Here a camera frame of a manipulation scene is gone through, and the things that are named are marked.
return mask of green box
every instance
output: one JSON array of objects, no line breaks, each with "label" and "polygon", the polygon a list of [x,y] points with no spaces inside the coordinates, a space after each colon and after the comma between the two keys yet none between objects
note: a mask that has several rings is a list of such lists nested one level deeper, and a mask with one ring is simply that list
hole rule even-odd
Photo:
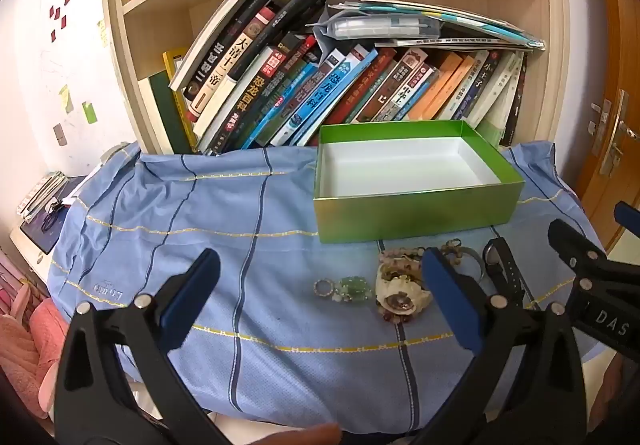
[{"label": "green box", "polygon": [[320,130],[314,209],[323,243],[506,223],[524,180],[463,120]]}]

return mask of paper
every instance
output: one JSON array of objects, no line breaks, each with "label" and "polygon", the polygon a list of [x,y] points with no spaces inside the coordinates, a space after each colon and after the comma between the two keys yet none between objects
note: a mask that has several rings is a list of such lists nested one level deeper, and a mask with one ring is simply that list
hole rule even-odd
[{"label": "paper", "polygon": [[69,93],[69,88],[66,84],[62,86],[62,89],[58,92],[58,95],[60,95],[62,109],[65,110],[65,113],[68,115],[74,110],[74,105],[73,102],[71,102],[71,93]]},{"label": "paper", "polygon": [[98,121],[98,118],[95,116],[94,105],[91,102],[83,102],[82,108],[84,109],[84,116],[86,117],[87,123],[94,124]]},{"label": "paper", "polygon": [[104,24],[104,19],[98,21],[98,28],[100,29],[100,40],[102,41],[102,47],[106,48],[109,43],[107,38],[107,26]]}]

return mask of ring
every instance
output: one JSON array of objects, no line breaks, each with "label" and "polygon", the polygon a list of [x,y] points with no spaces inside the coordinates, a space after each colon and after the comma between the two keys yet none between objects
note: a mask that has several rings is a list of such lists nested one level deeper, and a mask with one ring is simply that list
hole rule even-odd
[{"label": "ring", "polygon": [[[322,293],[319,291],[318,286],[326,284],[329,287],[329,291]],[[314,294],[318,295],[318,297],[331,297],[334,294],[335,284],[334,281],[330,279],[320,279],[314,283]]]}]

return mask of blue gripper pad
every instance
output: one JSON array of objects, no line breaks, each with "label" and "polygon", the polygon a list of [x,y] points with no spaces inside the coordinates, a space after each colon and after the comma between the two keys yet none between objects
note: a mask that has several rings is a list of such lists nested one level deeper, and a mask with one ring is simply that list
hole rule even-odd
[{"label": "blue gripper pad", "polygon": [[476,281],[458,274],[437,248],[422,256],[422,278],[453,331],[458,344],[474,355],[482,350],[486,295]]}]

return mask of striped fabric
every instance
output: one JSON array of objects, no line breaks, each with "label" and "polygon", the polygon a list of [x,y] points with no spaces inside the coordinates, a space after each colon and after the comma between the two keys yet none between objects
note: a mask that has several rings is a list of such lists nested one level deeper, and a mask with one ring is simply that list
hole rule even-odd
[{"label": "striped fabric", "polygon": [[[374,284],[380,248],[437,246],[459,237],[481,251],[502,235],[527,282],[526,302],[568,298],[573,274],[548,246],[562,218],[593,229],[559,181],[554,148],[538,142],[505,156],[526,180],[510,223],[456,234],[350,245],[318,240],[312,195],[316,149],[234,151],[220,157],[120,151],[71,207],[49,274],[49,290],[70,317],[79,302],[125,306],[188,269],[206,247],[222,276],[184,346],[171,360],[203,408],[293,427],[338,421],[353,433],[403,433],[433,416],[471,354],[452,338],[436,303],[393,326],[373,303],[314,296],[316,280],[361,275]],[[462,270],[477,264],[463,258]],[[492,293],[491,285],[482,287]],[[594,341],[577,334],[584,355]],[[126,372],[140,379],[130,351]],[[506,397],[516,352],[489,409]]]}]

